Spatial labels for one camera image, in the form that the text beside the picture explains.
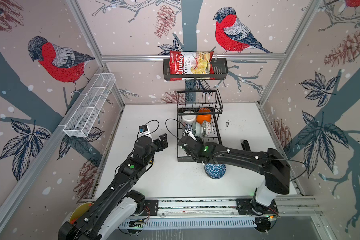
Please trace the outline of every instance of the orange cup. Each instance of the orange cup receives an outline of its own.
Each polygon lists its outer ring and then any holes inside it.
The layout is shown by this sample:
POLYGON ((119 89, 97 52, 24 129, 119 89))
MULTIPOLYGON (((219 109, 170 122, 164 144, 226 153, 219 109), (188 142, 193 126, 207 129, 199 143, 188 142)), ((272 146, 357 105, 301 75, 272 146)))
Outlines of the orange cup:
MULTIPOLYGON (((211 110, 208 108, 200 108, 199 113, 210 113, 211 110)), ((196 121, 200 124, 203 124, 203 121, 207 121, 210 122, 212 118, 211 114, 206 114, 206 115, 197 115, 196 116, 196 121)))

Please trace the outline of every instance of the wallpaper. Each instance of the wallpaper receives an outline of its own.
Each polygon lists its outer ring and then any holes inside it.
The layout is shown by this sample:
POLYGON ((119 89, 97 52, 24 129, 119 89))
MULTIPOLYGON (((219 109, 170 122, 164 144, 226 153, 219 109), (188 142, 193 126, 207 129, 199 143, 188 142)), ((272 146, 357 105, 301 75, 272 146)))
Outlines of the wallpaper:
POLYGON ((107 63, 126 104, 176 103, 175 91, 218 89, 223 102, 258 101, 279 61, 228 61, 225 80, 166 81, 163 62, 107 63))
POLYGON ((159 47, 171 44, 176 37, 183 51, 282 53, 308 3, 309 0, 250 4, 235 0, 79 1, 102 55, 159 54, 159 47), (233 26, 236 18, 237 25, 225 33, 223 28, 233 26), (245 29, 245 36, 237 36, 241 29, 245 29))
POLYGON ((59 228, 79 201, 92 196, 97 170, 119 112, 119 105, 110 94, 88 138, 63 138, 5 226, 1 240, 58 239, 59 228))
POLYGON ((264 109, 338 239, 360 239, 360 1, 324 1, 264 109))
POLYGON ((97 68, 65 1, 0 0, 0 206, 97 68))

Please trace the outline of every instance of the bird wing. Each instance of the bird wing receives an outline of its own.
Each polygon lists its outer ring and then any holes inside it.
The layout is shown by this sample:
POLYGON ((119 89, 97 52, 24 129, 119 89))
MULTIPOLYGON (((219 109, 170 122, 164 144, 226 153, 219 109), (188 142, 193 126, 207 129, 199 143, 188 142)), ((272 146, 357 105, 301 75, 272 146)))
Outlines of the bird wing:
POLYGON ((232 26, 224 28, 224 32, 230 39, 241 41, 251 33, 251 30, 242 24, 239 18, 236 18, 236 21, 232 26))
POLYGON ((74 66, 75 51, 72 48, 64 48, 58 45, 52 44, 56 52, 56 57, 52 61, 52 64, 58 68, 70 68, 74 66))

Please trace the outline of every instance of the bag of chips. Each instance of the bag of chips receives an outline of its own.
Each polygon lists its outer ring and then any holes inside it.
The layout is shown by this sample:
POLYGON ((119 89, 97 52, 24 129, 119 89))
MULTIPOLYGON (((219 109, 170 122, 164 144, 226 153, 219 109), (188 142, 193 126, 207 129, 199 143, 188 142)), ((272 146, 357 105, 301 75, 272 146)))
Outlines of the bag of chips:
MULTIPOLYGON (((169 66, 171 74, 207 74, 213 73, 211 67, 211 59, 213 51, 211 52, 181 52, 170 51, 169 66)), ((170 81, 189 80, 194 78, 171 78, 170 81)))

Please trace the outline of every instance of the table surface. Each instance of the table surface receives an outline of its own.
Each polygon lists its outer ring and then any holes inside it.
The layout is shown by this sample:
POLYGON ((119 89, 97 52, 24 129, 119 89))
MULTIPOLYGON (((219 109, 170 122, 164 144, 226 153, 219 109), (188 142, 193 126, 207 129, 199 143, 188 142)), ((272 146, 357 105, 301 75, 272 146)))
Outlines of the table surface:
MULTIPOLYGON (((176 104, 125 106, 95 198, 109 186, 114 178, 115 168, 125 161, 132 151, 139 126, 153 119, 158 120, 160 125, 151 137, 156 139, 167 133, 168 148, 155 153, 154 165, 132 188, 145 197, 252 195, 256 187, 262 183, 264 176, 240 167, 227 165, 226 173, 221 179, 211 179, 206 175, 204 165, 196 162, 177 162, 177 139, 165 128, 165 120, 168 118, 176 119, 176 104)), ((148 126, 153 131, 157 127, 157 122, 151 122, 148 126)), ((168 120, 167 126, 176 134, 176 121, 168 120)), ((240 142, 248 140, 252 151, 275 148, 255 103, 224 103, 218 126, 224 146, 242 149, 240 142)), ((289 194, 296 194, 292 183, 289 189, 289 194)))

